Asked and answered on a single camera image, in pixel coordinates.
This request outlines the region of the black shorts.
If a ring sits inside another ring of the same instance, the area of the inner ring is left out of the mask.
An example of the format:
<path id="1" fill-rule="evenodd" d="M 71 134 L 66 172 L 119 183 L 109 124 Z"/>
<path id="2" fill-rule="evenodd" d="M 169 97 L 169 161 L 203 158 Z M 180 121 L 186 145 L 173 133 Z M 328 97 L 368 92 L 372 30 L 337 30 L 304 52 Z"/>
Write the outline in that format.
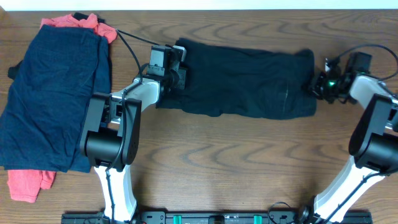
<path id="1" fill-rule="evenodd" d="M 185 88 L 172 90 L 156 105 L 218 117 L 294 119 L 313 116 L 317 100 L 305 89 L 314 74 L 309 49 L 293 54 L 206 45 L 178 39 L 187 56 Z"/>

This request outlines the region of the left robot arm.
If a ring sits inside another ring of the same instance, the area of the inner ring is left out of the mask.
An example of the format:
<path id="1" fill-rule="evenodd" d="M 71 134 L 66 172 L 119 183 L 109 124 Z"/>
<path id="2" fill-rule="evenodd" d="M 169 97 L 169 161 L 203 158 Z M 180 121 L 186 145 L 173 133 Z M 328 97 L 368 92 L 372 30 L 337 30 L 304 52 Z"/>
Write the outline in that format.
<path id="1" fill-rule="evenodd" d="M 139 69 L 130 85 L 91 97 L 80 150 L 101 182 L 105 208 L 98 221 L 133 221 L 137 200 L 130 166 L 139 146 L 141 114 L 170 90 L 185 88 L 187 71 L 180 64 L 186 55 L 182 46 L 154 45 L 149 63 Z"/>

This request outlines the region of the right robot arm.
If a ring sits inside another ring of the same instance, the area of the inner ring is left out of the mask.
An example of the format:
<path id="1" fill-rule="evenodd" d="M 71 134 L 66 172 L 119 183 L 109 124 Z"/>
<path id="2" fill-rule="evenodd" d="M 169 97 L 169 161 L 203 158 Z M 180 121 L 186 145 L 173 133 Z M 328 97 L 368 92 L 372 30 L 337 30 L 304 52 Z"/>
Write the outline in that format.
<path id="1" fill-rule="evenodd" d="M 304 206 L 297 223 L 341 223 L 351 206 L 374 184 L 397 172 L 397 96 L 372 76 L 371 55 L 354 52 L 346 68 L 327 61 L 308 91 L 319 100 L 358 103 L 364 108 L 349 140 L 349 158 L 321 193 Z"/>

